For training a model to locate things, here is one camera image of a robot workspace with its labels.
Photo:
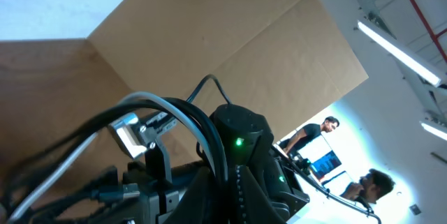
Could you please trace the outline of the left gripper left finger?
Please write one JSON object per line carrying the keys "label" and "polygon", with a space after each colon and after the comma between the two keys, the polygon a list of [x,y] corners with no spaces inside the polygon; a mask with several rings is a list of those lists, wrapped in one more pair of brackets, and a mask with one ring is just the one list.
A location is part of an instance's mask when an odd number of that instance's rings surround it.
{"label": "left gripper left finger", "polygon": [[207,167],[201,167],[163,224],[222,224],[223,191],[214,174]]}

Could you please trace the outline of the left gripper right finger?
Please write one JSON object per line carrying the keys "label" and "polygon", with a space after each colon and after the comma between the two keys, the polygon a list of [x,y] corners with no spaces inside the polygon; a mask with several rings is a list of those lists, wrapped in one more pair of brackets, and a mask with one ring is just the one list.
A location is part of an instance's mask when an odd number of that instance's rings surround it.
{"label": "left gripper right finger", "polygon": [[285,223],[245,165],[232,171],[232,223]]}

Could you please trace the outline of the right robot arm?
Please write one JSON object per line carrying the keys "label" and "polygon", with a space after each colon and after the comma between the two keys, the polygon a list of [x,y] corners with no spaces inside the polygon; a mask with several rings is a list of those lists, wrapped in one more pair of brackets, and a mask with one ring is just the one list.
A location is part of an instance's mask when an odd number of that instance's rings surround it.
{"label": "right robot arm", "polygon": [[178,204],[154,207],[152,196],[142,194],[116,223],[286,223],[309,203],[293,175],[298,167],[273,147],[264,116],[234,104],[206,116],[184,100],[168,102],[198,124],[217,177],[195,164],[180,172],[192,181]]}

